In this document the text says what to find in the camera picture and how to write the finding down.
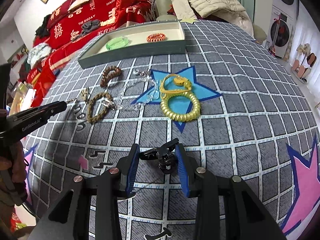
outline brown coil hair tie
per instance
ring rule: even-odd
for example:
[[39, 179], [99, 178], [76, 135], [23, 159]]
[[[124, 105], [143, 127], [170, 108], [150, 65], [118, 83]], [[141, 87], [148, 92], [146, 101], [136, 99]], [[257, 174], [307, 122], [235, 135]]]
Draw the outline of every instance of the brown coil hair tie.
[[108, 82], [121, 75], [121, 69], [116, 66], [107, 67], [102, 73], [102, 79], [100, 82], [100, 87], [105, 88], [108, 85]]
[[87, 114], [87, 121], [89, 123], [95, 123], [99, 120], [101, 120], [108, 112], [108, 108], [107, 107], [104, 107], [102, 112], [97, 114], [96, 116], [94, 117], [91, 117], [92, 115], [92, 109], [93, 109], [93, 105], [94, 103], [100, 99], [100, 98], [106, 98], [108, 99], [109, 101], [112, 101], [112, 97], [111, 95], [108, 93], [108, 92], [105, 92], [105, 93], [98, 93], [94, 98], [92, 98], [90, 101], [89, 101], [89, 105], [88, 105], [88, 114]]
[[147, 38], [147, 42], [156, 42], [156, 41], [164, 41], [165, 35], [163, 33], [155, 33], [151, 34]]

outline white curtain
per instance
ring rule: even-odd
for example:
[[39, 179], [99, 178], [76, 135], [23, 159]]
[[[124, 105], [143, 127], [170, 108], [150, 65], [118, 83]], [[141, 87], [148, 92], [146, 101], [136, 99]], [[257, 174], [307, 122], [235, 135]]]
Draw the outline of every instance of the white curtain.
[[[299, 16], [296, 23], [296, 31], [292, 40], [292, 50], [290, 53], [289, 62], [291, 64], [294, 62], [296, 49], [299, 44], [310, 44], [311, 52], [313, 52], [318, 59], [313, 65], [311, 73], [307, 76], [307, 87], [316, 98], [320, 99], [320, 31], [318, 30], [306, 8], [301, 2], [299, 3]], [[300, 63], [303, 60], [303, 57], [303, 55], [300, 57]], [[306, 59], [303, 64], [305, 67], [309, 66]]]

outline washing machine door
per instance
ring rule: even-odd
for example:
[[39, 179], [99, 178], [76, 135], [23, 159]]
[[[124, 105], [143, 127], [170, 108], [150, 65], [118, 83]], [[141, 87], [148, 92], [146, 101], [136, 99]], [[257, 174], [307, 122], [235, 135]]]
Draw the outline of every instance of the washing machine door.
[[[275, 33], [276, 33], [276, 27], [277, 27], [277, 22], [275, 21], [272, 26], [271, 26], [271, 30], [270, 30], [270, 36], [271, 39], [273, 41]], [[279, 26], [279, 31], [278, 34], [276, 36], [276, 46], [278, 47], [283, 47], [285, 46], [290, 38], [290, 30], [289, 27], [287, 26], [286, 22], [284, 22], [283, 20], [280, 20], [280, 26]]]

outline gray plaid tablecloth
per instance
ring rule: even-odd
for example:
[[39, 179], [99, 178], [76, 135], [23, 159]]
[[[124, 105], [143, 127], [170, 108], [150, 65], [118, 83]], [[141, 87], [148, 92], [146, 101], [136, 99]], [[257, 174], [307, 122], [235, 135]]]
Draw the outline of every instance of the gray plaid tablecloth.
[[[201, 102], [201, 116], [188, 122], [182, 133], [164, 117], [159, 105], [146, 105], [139, 112], [109, 111], [93, 125], [85, 121], [84, 102], [69, 105], [24, 142], [26, 149], [38, 144], [28, 176], [38, 217], [75, 175], [101, 174], [104, 169], [93, 166], [103, 161], [115, 166], [133, 143], [146, 150], [177, 137], [202, 167], [219, 176], [238, 174], [245, 179], [281, 224], [295, 196], [286, 144], [310, 158], [313, 136], [319, 135], [312, 111], [277, 60], [237, 26], [212, 21], [182, 25], [187, 40], [185, 54], [109, 63], [119, 66], [123, 75], [113, 79], [107, 91], [116, 97], [125, 83], [136, 78], [134, 69], [151, 67], [175, 73], [194, 65], [197, 82], [222, 96]], [[75, 57], [58, 76], [43, 104], [79, 98], [85, 87], [89, 87], [91, 96], [103, 91], [99, 84], [105, 67], [83, 70]], [[130, 104], [147, 86], [138, 83], [127, 89], [123, 103]], [[94, 113], [101, 111], [100, 106], [95, 105]], [[91, 158], [97, 150], [98, 156]], [[79, 165], [81, 155], [89, 160], [88, 170]], [[145, 234], [160, 233], [163, 227], [172, 232], [171, 239], [192, 239], [196, 199], [183, 196], [176, 173], [165, 176], [156, 163], [140, 161], [134, 187], [135, 197], [119, 202], [123, 239], [143, 239]], [[95, 236], [94, 215], [95, 198], [91, 238]], [[224, 219], [221, 201], [222, 238]]]

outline beige quilted jacket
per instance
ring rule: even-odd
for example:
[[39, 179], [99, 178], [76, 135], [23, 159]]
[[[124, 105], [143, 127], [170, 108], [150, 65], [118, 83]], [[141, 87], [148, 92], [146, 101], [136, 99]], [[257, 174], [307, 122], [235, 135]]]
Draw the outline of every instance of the beige quilted jacket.
[[205, 18], [211, 14], [238, 25], [253, 37], [253, 27], [245, 8], [238, 0], [171, 0], [178, 19], [196, 19], [192, 8]]

